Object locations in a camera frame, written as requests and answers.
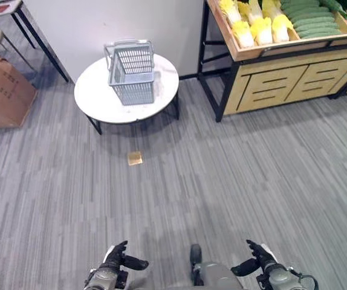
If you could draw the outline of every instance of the shopping basket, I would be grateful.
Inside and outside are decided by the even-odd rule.
[[[141,105],[154,102],[154,52],[148,40],[122,40],[104,46],[109,86],[121,103]]]

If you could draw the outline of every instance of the cardboard box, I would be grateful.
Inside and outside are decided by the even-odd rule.
[[[36,88],[0,57],[0,128],[22,126],[36,94]]]

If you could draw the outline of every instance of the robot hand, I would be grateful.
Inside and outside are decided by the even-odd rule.
[[[120,266],[136,271],[142,271],[148,267],[148,261],[124,254],[127,244],[126,240],[117,246],[110,247],[99,268],[90,270],[89,277],[85,280],[85,290],[124,289],[128,272],[121,271]]]

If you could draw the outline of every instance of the black metal table leg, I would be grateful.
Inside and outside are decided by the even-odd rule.
[[[218,111],[216,112],[216,118],[215,121],[219,123],[222,121],[224,110],[226,109],[227,102],[229,100],[230,94],[233,89],[233,85],[235,82],[236,74],[238,73],[239,69],[239,62],[234,62],[232,65],[232,68],[230,70],[229,80],[227,81],[224,90],[223,90],[223,96],[222,100],[219,104]]]
[[[14,19],[16,25],[19,27],[19,29],[22,31],[24,37],[26,37],[26,39],[28,40],[28,42],[31,44],[31,46],[35,49],[35,46],[33,44],[33,42],[31,41],[30,37],[28,37],[27,32],[24,30],[22,24],[19,22],[19,19],[16,17],[15,14],[11,14],[12,18]]]
[[[100,134],[102,135],[102,130],[101,130],[101,122],[98,120],[95,120],[91,117],[89,117],[88,115],[86,115],[90,121],[90,123],[93,125],[94,129]]]
[[[207,1],[204,0],[203,1],[202,30],[201,30],[201,34],[200,34],[200,45],[199,45],[198,75],[203,72],[204,50],[206,49],[206,45],[204,42],[206,41],[207,27],[209,26],[209,14],[210,14],[209,5],[208,5]]]
[[[179,91],[176,93],[175,98],[173,98],[173,105],[175,106],[176,119],[180,118],[180,107],[179,107]]]
[[[62,69],[60,68],[59,64],[57,63],[57,61],[55,60],[55,58],[53,57],[53,55],[51,54],[51,52],[49,52],[48,48],[46,47],[46,45],[43,43],[42,39],[39,37],[39,35],[36,33],[35,29],[33,28],[33,26],[31,25],[30,21],[28,21],[27,17],[24,15],[22,9],[19,7],[16,10],[16,13],[19,15],[19,17],[22,19],[23,23],[26,25],[26,27],[28,28],[28,30],[30,31],[30,33],[34,36],[35,40],[38,42],[39,46],[43,49],[44,53],[46,54],[46,56],[48,57],[48,59],[50,60],[50,62],[54,65],[54,67],[58,70],[59,74],[63,77],[63,79],[66,82],[69,82],[68,77],[65,75],[65,73],[62,71]]]

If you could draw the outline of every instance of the display stand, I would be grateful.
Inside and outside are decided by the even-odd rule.
[[[207,40],[212,12],[224,40]],[[224,115],[279,106],[317,97],[337,98],[347,94],[347,22],[334,13],[342,35],[309,40],[290,31],[291,41],[241,50],[219,9],[218,0],[205,0],[199,48],[198,79],[215,112]],[[207,46],[227,45],[229,52],[204,59]],[[229,70],[203,71],[208,62],[230,56]],[[229,71],[218,103],[206,76]]]

